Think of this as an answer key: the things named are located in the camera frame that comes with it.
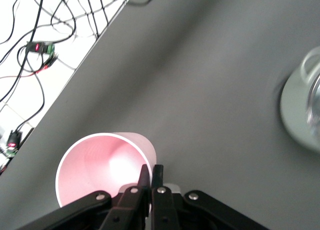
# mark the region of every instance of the cup rim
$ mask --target cup rim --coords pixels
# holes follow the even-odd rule
[[[94,133],[94,134],[90,134],[88,136],[85,136],[81,139],[79,139],[78,141],[76,141],[74,144],[72,144],[68,150],[64,153],[63,157],[61,158],[60,162],[59,162],[59,165],[58,165],[58,168],[57,168],[57,171],[56,171],[56,174],[55,174],[55,194],[56,194],[56,198],[57,198],[57,201],[59,203],[59,206],[62,208],[63,207],[63,204],[61,203],[61,200],[60,200],[60,194],[59,194],[59,188],[58,188],[58,184],[59,184],[59,173],[60,173],[60,170],[61,170],[61,167],[62,167],[62,164],[64,162],[64,160],[66,159],[67,155],[74,149],[74,147],[78,144],[80,144],[81,142],[87,140],[87,139],[90,139],[90,138],[93,138],[93,137],[114,137],[114,138],[117,138],[117,139],[121,139],[125,142],[127,142],[128,144],[130,144],[131,146],[133,146],[138,152],[139,154],[142,156],[142,158],[144,159],[145,161],[145,164],[148,168],[148,171],[149,171],[149,178],[150,178],[150,184],[152,182],[152,169],[151,169],[151,166],[150,166],[150,162],[149,160],[147,159],[145,153],[140,149],[140,147],[138,147],[134,142],[132,142],[131,140],[127,139],[126,137],[124,136],[121,136],[119,134],[116,134],[116,133],[108,133],[108,132],[100,132],[100,133]]]

